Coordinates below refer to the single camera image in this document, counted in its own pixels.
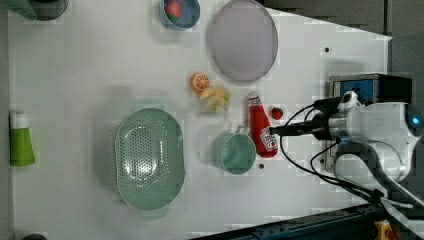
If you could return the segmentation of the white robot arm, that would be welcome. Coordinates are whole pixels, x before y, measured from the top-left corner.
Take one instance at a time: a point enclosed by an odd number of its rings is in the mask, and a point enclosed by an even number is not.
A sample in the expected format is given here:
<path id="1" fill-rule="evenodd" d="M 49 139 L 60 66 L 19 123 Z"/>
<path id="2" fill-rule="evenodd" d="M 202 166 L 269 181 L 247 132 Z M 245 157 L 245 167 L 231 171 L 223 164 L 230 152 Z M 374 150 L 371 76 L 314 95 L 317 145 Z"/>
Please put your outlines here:
<path id="1" fill-rule="evenodd" d="M 336 147 L 331 176 L 309 171 L 369 202 L 384 198 L 418 209 L 423 199 L 401 185 L 413 169 L 417 144 L 423 138 L 420 113 L 405 102 L 366 105 L 353 91 L 317 100 L 310 120 L 268 128 L 281 138 L 312 135 Z"/>

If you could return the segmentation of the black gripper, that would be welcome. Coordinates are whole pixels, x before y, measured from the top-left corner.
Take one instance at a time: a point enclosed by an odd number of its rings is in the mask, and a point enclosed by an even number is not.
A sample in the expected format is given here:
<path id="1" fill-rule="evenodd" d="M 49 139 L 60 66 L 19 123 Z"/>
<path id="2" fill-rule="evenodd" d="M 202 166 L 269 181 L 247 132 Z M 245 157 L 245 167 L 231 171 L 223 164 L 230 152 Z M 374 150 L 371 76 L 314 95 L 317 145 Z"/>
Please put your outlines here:
<path id="1" fill-rule="evenodd" d="M 293 126 L 278 126 L 270 127 L 269 133 L 278 136 L 299 136 L 312 134 L 317 140 L 332 140 L 330 134 L 329 119 L 332 115 L 338 112 L 338 105 L 341 102 L 341 97 L 334 97 L 323 100 L 316 100 L 313 103 L 313 109 L 318 110 L 311 120 L 304 121 L 301 124 L 301 130 Z"/>

